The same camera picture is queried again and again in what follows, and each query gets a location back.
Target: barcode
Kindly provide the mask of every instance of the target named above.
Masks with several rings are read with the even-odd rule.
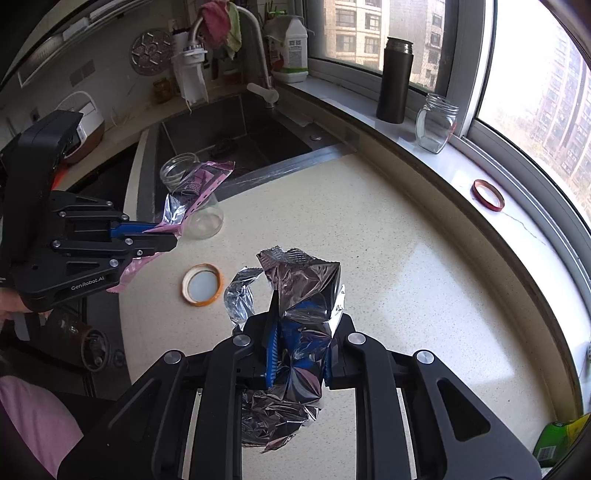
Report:
[[[302,61],[301,61],[301,47],[291,47],[290,48],[290,67],[293,69],[300,69],[302,68]]]
[[[544,447],[538,450],[538,461],[544,462],[546,460],[552,460],[554,458],[554,454],[556,453],[556,445],[552,445],[552,447]]]

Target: crack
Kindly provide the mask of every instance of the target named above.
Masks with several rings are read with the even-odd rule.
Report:
[[[538,238],[537,236],[535,236],[535,235],[534,235],[534,234],[533,234],[533,233],[532,233],[532,232],[531,232],[531,231],[530,231],[530,230],[529,230],[529,229],[528,229],[528,228],[525,226],[525,224],[524,224],[524,223],[523,223],[521,220],[518,220],[517,218],[515,218],[515,217],[513,217],[513,216],[509,215],[509,214],[508,214],[508,213],[506,213],[506,212],[501,212],[501,213],[502,213],[503,215],[505,215],[505,216],[509,217],[510,219],[512,219],[512,220],[514,220],[514,221],[516,221],[517,223],[520,223],[520,224],[521,224],[521,226],[524,228],[524,230],[525,230],[527,233],[529,233],[529,234],[530,234],[532,237],[534,237],[534,238],[535,238],[535,239],[536,239],[538,242],[540,242],[542,245],[545,245],[546,247],[548,246],[548,245],[546,244],[546,242],[544,242],[544,241],[543,241],[541,238]]]

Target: glass jar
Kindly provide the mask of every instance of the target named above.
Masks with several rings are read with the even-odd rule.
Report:
[[[160,180],[172,193],[189,179],[189,174],[197,167],[198,163],[199,159],[194,153],[181,153],[162,165]]]
[[[418,144],[429,152],[439,153],[456,129],[458,110],[445,97],[429,93],[417,115],[415,133]]]
[[[154,88],[154,99],[156,103],[168,102],[174,96],[173,87],[170,84],[170,80],[166,77],[156,80],[152,86]]]
[[[216,194],[207,197],[197,210],[187,219],[183,235],[203,240],[214,236],[220,231],[223,223],[223,211],[217,202]]]

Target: pink towel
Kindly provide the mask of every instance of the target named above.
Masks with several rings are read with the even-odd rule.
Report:
[[[10,376],[0,378],[0,403],[33,455],[57,477],[61,461],[82,438],[72,414],[45,388]]]
[[[212,0],[203,4],[200,12],[203,15],[205,41],[213,48],[223,45],[230,32],[230,17],[226,5],[228,0]]]

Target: person's hand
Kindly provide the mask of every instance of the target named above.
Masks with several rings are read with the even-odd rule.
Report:
[[[12,320],[13,312],[29,313],[18,293],[11,288],[0,288],[0,320]]]

